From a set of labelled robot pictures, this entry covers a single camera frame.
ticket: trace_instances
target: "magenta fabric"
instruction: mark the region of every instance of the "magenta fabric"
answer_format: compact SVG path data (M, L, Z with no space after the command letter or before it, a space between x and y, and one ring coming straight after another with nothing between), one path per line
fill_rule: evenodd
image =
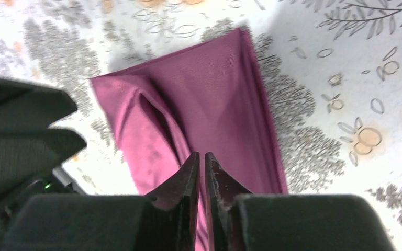
M287 193L266 93L246 31L91 79L96 97L145 194L192 151L213 152L255 193ZM196 250L208 249L204 169Z

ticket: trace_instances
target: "pink cloth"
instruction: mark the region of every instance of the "pink cloth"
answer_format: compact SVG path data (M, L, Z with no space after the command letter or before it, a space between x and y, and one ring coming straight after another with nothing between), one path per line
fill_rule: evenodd
M191 151L201 156L213 152L252 192L287 193L266 93L246 31L236 29L95 77L92 84L141 194L172 176ZM208 249L204 200L202 182L196 250Z

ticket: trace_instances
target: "floral pattern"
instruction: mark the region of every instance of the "floral pattern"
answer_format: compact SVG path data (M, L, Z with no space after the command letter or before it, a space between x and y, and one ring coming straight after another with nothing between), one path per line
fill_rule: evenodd
M64 168L90 194L135 194L88 78L235 27L252 34L291 193L364 197L402 250L402 0L0 0L0 77L66 90L79 110L52 127L88 147Z

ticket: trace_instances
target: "cloth fold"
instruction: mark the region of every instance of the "cloth fold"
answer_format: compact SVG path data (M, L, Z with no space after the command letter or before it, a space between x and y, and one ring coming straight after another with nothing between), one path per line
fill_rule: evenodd
M287 193L247 31L236 29L91 81L140 194L172 176L192 151L201 156L213 152L223 168L252 192ZM201 170L196 250L207 250Z

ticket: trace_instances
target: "tablecloth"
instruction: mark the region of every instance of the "tablecloth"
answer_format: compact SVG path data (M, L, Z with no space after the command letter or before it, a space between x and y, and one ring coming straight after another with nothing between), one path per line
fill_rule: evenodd
M291 193L362 196L402 250L402 0L0 0L0 77L65 89L89 194L137 194L88 78L247 27Z

